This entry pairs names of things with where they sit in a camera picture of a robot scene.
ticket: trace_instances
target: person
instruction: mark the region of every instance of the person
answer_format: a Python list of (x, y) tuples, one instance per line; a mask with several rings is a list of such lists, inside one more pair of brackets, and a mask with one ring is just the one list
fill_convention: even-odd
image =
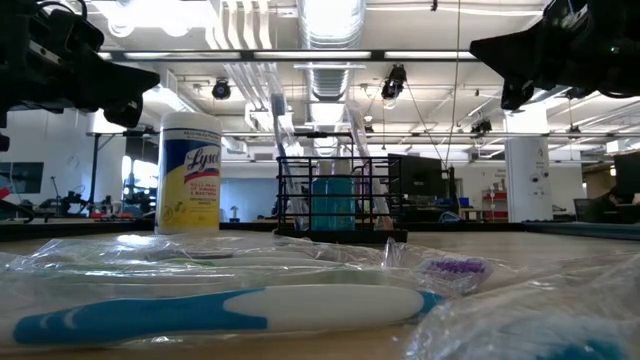
[(618, 211), (618, 205), (631, 204), (632, 201), (633, 195), (623, 194), (617, 186), (614, 186), (606, 194), (589, 202), (585, 220), (591, 223), (621, 223), (623, 219)]

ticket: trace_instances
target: computer screen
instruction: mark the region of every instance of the computer screen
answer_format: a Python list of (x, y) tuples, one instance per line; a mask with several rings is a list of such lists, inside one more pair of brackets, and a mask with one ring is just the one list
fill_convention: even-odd
[(640, 152), (616, 155), (616, 185), (623, 194), (640, 193)]
[(439, 159), (424, 158), (411, 155), (390, 154), (389, 175), (400, 176), (400, 181), (392, 181), (391, 193), (410, 196), (437, 196), (446, 198), (447, 185), (442, 177), (442, 162)]

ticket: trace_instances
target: desk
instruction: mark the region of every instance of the desk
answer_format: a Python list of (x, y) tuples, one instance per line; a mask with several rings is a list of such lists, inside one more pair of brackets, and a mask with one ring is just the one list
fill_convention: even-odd
[[(221, 235), (242, 236), (242, 232), (223, 231)], [(409, 242), (465, 255), (503, 259), (516, 264), (640, 251), (640, 242), (526, 232), (410, 233)], [(0, 251), (28, 254), (44, 243), (46, 240), (0, 243)], [(147, 350), (132, 347), (58, 351), (32, 355), (4, 355), (3, 359), (138, 360), (145, 357), (162, 360), (401, 360), (404, 359), (406, 342), (413, 329), (413, 326), (389, 326), (366, 331), (332, 332), (293, 338), (255, 339), (243, 342), (212, 341), (195, 348), (159, 345)]]

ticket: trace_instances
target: blue and white toothbrush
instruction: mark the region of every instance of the blue and white toothbrush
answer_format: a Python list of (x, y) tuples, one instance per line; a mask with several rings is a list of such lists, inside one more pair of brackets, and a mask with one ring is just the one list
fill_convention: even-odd
[(24, 317), (15, 325), (12, 342), (100, 345), (193, 332), (351, 329), (411, 319), (442, 300), (430, 292), (345, 284), (112, 300)]

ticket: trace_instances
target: spotlight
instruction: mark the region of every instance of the spotlight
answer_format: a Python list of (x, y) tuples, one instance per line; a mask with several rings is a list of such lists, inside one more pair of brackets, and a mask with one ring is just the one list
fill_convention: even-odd
[(393, 100), (400, 96), (402, 90), (404, 90), (404, 83), (407, 81), (407, 72), (404, 70), (404, 65), (394, 64), (389, 77), (384, 82), (382, 88), (382, 98), (385, 100)]
[(471, 127), (471, 132), (474, 134), (485, 134), (491, 130), (493, 130), (493, 128), (491, 127), (491, 121), (489, 121), (489, 119), (482, 119)]
[(227, 100), (231, 96), (231, 89), (229, 88), (229, 80), (225, 78), (219, 78), (216, 80), (216, 84), (213, 86), (211, 95), (216, 100)]
[[(567, 133), (569, 133), (569, 134), (582, 134), (582, 131), (580, 130), (580, 127), (578, 125), (571, 125), (569, 130), (567, 130)], [(570, 140), (580, 139), (580, 136), (569, 136), (569, 139)]]

